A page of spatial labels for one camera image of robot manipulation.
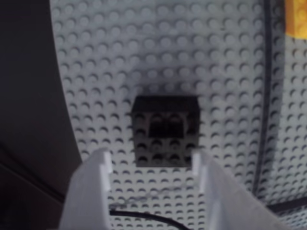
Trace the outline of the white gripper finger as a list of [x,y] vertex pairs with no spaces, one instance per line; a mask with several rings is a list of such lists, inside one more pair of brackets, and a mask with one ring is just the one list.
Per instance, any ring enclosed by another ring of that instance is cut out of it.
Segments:
[[285,230],[287,226],[211,154],[192,152],[192,174],[204,194],[210,230]]
[[109,230],[108,192],[113,172],[110,151],[95,150],[73,173],[61,215],[60,230]]

